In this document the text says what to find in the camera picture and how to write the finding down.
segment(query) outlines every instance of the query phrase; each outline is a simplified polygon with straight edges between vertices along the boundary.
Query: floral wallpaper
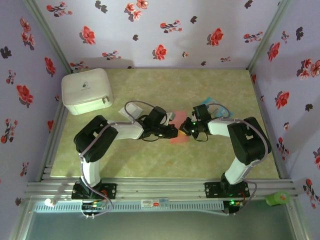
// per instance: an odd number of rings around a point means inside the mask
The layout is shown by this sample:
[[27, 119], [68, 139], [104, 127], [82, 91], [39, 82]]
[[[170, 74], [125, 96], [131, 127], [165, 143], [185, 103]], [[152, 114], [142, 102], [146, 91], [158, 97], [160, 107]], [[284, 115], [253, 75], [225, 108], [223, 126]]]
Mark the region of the floral wallpaper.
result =
[[40, 170], [67, 73], [20, 0], [4, 1], [0, 16], [0, 239], [7, 240]]
[[89, 68], [246, 68], [279, 0], [35, 2], [76, 72], [79, 63]]
[[313, 239], [320, 239], [320, 31], [314, 29], [319, 10], [312, 7], [318, 3], [292, 1], [251, 71], [273, 149], [303, 193]]

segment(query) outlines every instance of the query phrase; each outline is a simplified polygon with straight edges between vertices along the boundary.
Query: pink paper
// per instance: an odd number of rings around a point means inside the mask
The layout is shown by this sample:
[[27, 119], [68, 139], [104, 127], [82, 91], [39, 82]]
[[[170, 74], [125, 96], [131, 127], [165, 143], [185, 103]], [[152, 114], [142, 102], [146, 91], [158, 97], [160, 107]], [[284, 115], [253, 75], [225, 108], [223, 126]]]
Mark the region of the pink paper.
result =
[[[179, 129], [181, 124], [186, 120], [187, 118], [187, 112], [186, 111], [174, 111], [175, 118], [173, 121], [169, 122], [169, 124], [174, 124], [176, 129]], [[178, 136], [175, 138], [170, 139], [171, 144], [182, 144], [189, 142], [189, 137], [183, 134], [181, 131], [178, 131]]]

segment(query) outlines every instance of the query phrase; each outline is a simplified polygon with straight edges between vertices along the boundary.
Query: white plastic container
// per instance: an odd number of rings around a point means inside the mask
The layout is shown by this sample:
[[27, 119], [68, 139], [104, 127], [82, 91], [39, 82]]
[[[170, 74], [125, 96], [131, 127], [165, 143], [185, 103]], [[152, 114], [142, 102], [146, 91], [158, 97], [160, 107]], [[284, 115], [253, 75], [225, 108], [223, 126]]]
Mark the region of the white plastic container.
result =
[[108, 108], [114, 102], [107, 73], [102, 68], [65, 76], [62, 103], [72, 115]]

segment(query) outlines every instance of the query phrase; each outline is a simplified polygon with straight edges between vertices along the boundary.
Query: green cylinder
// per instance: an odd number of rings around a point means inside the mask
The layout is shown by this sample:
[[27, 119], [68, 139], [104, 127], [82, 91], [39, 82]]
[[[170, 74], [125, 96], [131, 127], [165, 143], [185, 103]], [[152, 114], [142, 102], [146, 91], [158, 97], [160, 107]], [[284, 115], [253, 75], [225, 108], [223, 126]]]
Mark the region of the green cylinder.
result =
[[287, 204], [290, 201], [290, 195], [286, 191], [277, 191], [265, 197], [265, 202], [269, 206]]

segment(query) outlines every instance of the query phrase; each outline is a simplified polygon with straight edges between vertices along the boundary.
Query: black mounting bracket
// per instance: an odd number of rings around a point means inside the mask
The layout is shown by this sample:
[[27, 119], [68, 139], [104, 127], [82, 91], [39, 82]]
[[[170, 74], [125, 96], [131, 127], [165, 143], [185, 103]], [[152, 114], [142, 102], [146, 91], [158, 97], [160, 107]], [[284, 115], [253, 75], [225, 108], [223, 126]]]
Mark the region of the black mounting bracket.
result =
[[[95, 194], [91, 191], [90, 194], [87, 192], [88, 190], [83, 187], [81, 183], [75, 183], [73, 185], [72, 200], [101, 200], [104, 199], [102, 196]], [[117, 194], [117, 184], [115, 183], [101, 183], [99, 185], [99, 189], [97, 189], [100, 193], [106, 195], [109, 199], [116, 199]]]
[[232, 185], [228, 192], [221, 188], [219, 181], [205, 182], [204, 191], [207, 199], [250, 197], [248, 184], [244, 181]]

